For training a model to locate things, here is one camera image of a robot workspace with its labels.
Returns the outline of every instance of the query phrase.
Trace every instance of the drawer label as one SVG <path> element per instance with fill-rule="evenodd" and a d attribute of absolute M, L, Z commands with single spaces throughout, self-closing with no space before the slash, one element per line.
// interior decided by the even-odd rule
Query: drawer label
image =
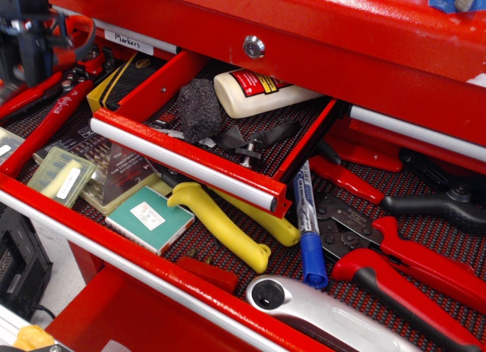
<path fill-rule="evenodd" d="M 153 55 L 153 46 L 137 41 L 136 39 L 131 39 L 130 37 L 123 36 L 119 33 L 114 33 L 107 30 L 105 30 L 105 38 L 108 41 L 116 42 L 120 45 L 143 52 L 144 54 Z"/>
<path fill-rule="evenodd" d="M 279 89 L 291 86 L 291 84 L 283 80 L 268 77 L 267 75 L 255 73 L 247 69 L 233 71 L 230 74 L 235 78 L 246 97 L 257 96 L 258 94 L 277 93 Z"/>

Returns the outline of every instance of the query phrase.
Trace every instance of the yellow handle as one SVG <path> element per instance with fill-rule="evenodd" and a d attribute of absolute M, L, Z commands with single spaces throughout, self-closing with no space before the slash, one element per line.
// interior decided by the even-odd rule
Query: yellow handle
<path fill-rule="evenodd" d="M 176 185 L 172 189 L 167 205 L 189 207 L 216 239 L 245 261 L 255 272 L 261 274 L 267 269 L 270 248 L 266 244 L 257 244 L 249 238 L 228 218 L 199 183 L 187 182 Z"/>
<path fill-rule="evenodd" d="M 211 188 L 216 194 L 221 196 L 228 203 L 240 209 L 244 214 L 255 220 L 265 228 L 268 233 L 276 238 L 281 244 L 287 247 L 295 246 L 301 238 L 301 232 L 285 218 L 277 218 L 270 213 L 264 212 L 248 203 L 242 202 L 233 196 L 223 193 L 220 190 Z"/>

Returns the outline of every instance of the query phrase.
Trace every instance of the small box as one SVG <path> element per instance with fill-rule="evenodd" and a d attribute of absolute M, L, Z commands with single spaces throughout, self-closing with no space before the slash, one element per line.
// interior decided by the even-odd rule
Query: small box
<path fill-rule="evenodd" d="M 87 100 L 94 113 L 100 108 L 115 111 L 119 102 L 167 61 L 138 52 L 88 94 Z"/>
<path fill-rule="evenodd" d="M 27 186 L 71 208 L 95 167 L 91 161 L 54 147 Z"/>
<path fill-rule="evenodd" d="M 143 187 L 108 215 L 105 222 L 160 255 L 194 223 L 194 214 L 180 206 L 169 208 L 166 197 Z"/>

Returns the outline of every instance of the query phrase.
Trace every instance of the sticker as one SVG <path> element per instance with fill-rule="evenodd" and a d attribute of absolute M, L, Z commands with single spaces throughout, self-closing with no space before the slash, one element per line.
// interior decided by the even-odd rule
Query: sticker
<path fill-rule="evenodd" d="M 278 92 L 281 88 L 291 86 L 291 84 L 283 80 L 274 79 L 246 69 L 233 71 L 230 74 L 235 78 L 246 97 L 257 96 L 258 94 L 272 94 Z"/>
<path fill-rule="evenodd" d="M 5 153 L 10 151 L 12 148 L 9 145 L 3 145 L 0 147 L 0 156 L 3 156 Z"/>
<path fill-rule="evenodd" d="M 81 170 L 79 168 L 72 168 L 69 171 L 68 176 L 66 177 L 66 180 L 64 183 L 62 183 L 61 189 L 59 189 L 58 193 L 56 196 L 59 199 L 66 199 L 68 196 L 69 192 L 71 191 L 74 183 L 76 182 L 77 178 L 79 178 L 79 174 L 81 173 Z"/>
<path fill-rule="evenodd" d="M 107 30 L 105 30 L 105 38 L 108 41 L 116 42 L 120 45 L 143 52 L 144 54 L 153 55 L 153 46 L 137 41 L 136 39 L 131 39 L 130 37 L 123 36 L 119 33 L 114 33 Z"/>
<path fill-rule="evenodd" d="M 157 213 L 148 203 L 143 202 L 130 209 L 131 214 L 144 224 L 150 231 L 159 227 L 166 220 Z"/>

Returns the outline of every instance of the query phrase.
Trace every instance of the blue marker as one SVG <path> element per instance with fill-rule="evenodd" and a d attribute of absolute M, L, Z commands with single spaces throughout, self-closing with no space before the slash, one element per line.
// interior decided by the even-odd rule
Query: blue marker
<path fill-rule="evenodd" d="M 312 187 L 309 161 L 294 177 L 295 207 L 298 229 L 301 232 L 301 253 L 304 283 L 314 288 L 327 285 L 326 263 L 317 227 L 314 190 Z"/>

